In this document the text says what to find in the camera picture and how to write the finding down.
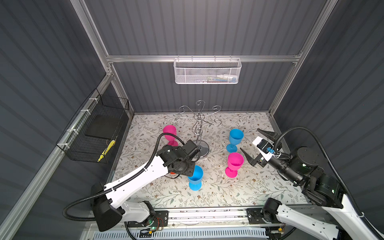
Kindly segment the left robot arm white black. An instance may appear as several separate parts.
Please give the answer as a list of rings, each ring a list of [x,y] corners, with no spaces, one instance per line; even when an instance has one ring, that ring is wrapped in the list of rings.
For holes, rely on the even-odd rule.
[[[112,189],[110,193],[91,200],[92,212],[100,232],[105,232],[120,222],[148,224],[155,217],[155,210],[148,201],[130,203],[127,200],[154,180],[171,172],[191,177],[195,171],[195,156],[200,155],[195,142],[189,140],[182,146],[165,145],[156,150],[152,161],[126,176],[106,185],[95,184],[91,194]]]

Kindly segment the blue wine glass front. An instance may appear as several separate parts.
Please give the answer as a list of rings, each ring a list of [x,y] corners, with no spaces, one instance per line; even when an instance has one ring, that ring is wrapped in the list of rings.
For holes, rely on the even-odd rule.
[[[189,187],[193,191],[198,191],[202,187],[202,180],[204,176],[204,171],[200,166],[195,166],[194,173],[189,179]]]

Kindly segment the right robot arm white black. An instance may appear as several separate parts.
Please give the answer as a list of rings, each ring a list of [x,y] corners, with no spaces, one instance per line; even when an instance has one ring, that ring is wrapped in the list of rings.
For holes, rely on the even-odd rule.
[[[320,148],[318,154],[308,147],[283,153],[281,141],[290,132],[309,133]],[[295,211],[274,198],[268,198],[260,211],[267,224],[286,224],[319,240],[382,240],[377,230],[359,209],[352,193],[337,172],[320,139],[311,130],[297,126],[281,134],[258,129],[253,145],[260,151],[256,158],[244,153],[252,165],[273,167],[281,177],[299,187],[312,203],[329,213],[337,224],[328,224]]]

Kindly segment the blue wine glass back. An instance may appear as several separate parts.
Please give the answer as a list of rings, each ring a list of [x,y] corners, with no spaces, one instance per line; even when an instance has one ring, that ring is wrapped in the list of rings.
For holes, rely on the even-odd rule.
[[[231,130],[229,134],[230,143],[226,147],[227,151],[229,153],[237,152],[238,150],[237,145],[241,143],[243,137],[244,137],[244,133],[241,130],[239,129]]]

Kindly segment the blue wine glass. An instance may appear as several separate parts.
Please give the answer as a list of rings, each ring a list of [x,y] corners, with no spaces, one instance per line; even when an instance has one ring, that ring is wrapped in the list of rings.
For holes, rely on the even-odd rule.
[[[204,176],[204,171],[200,166],[195,166],[194,173],[189,179],[189,187],[193,191],[198,191],[202,187],[202,180]]]
[[[227,151],[229,153],[237,152],[238,150],[237,145],[241,143],[243,137],[244,137],[244,133],[241,130],[239,129],[231,130],[229,134],[230,143],[226,147]]]

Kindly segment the pink wine glass front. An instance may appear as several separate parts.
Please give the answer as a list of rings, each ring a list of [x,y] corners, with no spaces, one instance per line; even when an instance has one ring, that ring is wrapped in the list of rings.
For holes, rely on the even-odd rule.
[[[238,175],[238,170],[244,164],[244,157],[239,153],[231,153],[228,156],[228,166],[225,169],[225,174],[229,178],[235,178]]]

